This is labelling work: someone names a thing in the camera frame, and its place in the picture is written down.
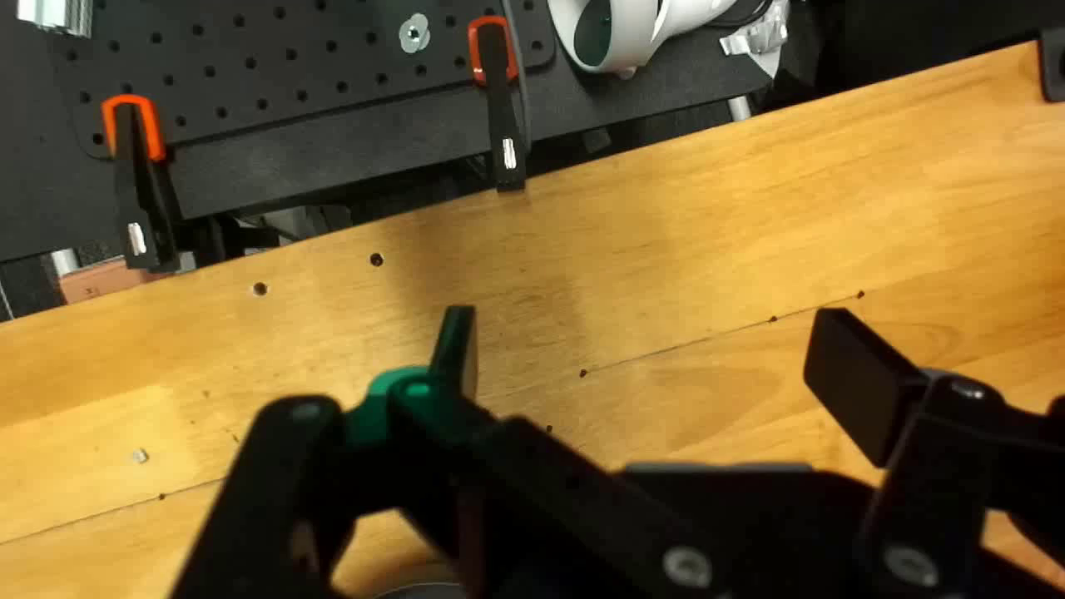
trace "wooden workbench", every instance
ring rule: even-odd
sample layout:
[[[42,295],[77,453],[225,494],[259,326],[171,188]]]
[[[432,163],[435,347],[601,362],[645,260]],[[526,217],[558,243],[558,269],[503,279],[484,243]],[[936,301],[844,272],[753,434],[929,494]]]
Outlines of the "wooden workbench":
[[[357,401],[430,357],[449,301],[480,307],[484,401],[606,465],[874,480],[803,384],[811,308],[851,307],[918,362],[1044,410],[1065,390],[1061,251],[1065,106],[1015,47],[16,318],[0,595],[163,595],[253,411]],[[987,541],[1065,586],[1004,517]],[[336,583],[427,557],[373,517]]]

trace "wood grain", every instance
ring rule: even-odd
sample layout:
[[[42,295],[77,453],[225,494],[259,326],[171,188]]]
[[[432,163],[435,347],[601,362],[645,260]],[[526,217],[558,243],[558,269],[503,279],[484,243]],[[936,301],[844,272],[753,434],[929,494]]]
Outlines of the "wood grain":
[[[803,390],[811,308],[851,301],[915,359],[1044,404],[1065,390],[1061,163],[1065,110],[1015,47],[8,321],[0,595],[163,595],[248,414],[284,392],[354,404],[427,359],[445,301],[480,307],[484,401],[606,465],[874,480]],[[347,587],[427,562],[395,530],[358,540]],[[987,540],[1061,578],[1002,517]]]

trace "black pegboard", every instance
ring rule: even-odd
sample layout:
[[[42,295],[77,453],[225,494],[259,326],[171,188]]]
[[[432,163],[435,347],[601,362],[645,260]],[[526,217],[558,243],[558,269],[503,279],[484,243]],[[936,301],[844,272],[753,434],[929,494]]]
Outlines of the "black pegboard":
[[[545,0],[513,0],[526,69],[555,52]],[[398,24],[430,15],[404,52]],[[469,83],[466,24],[500,0],[95,0],[92,39],[54,37],[80,145],[102,155],[101,102],[146,93],[166,143]]]

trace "orange clamp handle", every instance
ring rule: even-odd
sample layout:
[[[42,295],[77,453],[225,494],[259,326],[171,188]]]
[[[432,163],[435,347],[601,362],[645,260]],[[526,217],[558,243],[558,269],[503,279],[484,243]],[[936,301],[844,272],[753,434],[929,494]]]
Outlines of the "orange clamp handle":
[[[105,149],[110,155],[119,151],[119,143],[115,143],[115,110],[119,106],[134,106],[136,115],[141,115],[141,129],[144,129],[144,149],[146,149],[146,159],[150,163],[163,163],[166,159],[166,143],[163,143],[163,126],[160,126],[160,113],[157,113],[157,102],[150,96],[141,96],[141,93],[115,93],[110,98],[102,98],[102,138],[105,138]]]
[[[515,60],[515,52],[513,52],[508,24],[507,24],[507,15],[500,15],[500,12],[476,15],[476,19],[469,19],[469,27],[466,27],[466,47],[469,47],[469,73],[474,73],[474,79],[476,79],[480,85],[489,79],[489,76],[485,76],[485,62],[484,62],[484,55],[480,55],[480,32],[484,32],[485,27],[500,27],[500,29],[503,29],[507,79],[519,79],[519,60]]]

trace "light wood surface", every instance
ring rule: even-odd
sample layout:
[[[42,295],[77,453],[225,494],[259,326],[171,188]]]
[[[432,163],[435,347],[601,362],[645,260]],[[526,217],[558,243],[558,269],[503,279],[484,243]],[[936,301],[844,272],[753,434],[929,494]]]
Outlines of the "light wood surface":
[[[253,411],[354,404],[430,357],[449,301],[480,307],[484,401],[606,465],[809,458],[874,481],[803,390],[811,308],[1042,410],[1065,392],[1061,248],[1065,106],[1015,47],[16,318],[0,595],[166,595]],[[1065,586],[1004,517],[987,541]],[[336,583],[427,562],[381,515]]]

